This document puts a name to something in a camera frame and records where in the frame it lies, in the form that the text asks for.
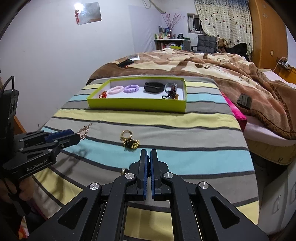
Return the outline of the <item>left hand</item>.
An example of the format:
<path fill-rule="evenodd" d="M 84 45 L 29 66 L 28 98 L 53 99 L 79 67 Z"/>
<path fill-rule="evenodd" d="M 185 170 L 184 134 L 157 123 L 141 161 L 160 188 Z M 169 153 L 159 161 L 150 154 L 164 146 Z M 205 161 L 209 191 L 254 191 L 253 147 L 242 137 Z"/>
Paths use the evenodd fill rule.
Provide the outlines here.
<path fill-rule="evenodd" d="M 34 195 L 34 180 L 32 176 L 22 180 L 19 185 L 20 193 L 19 198 L 23 201 L 28 201 L 32 199 Z M 9 190 L 16 193 L 16 186 L 7 178 L 4 178 L 4 181 L 1 180 L 1 200 L 11 203 L 9 197 Z"/>

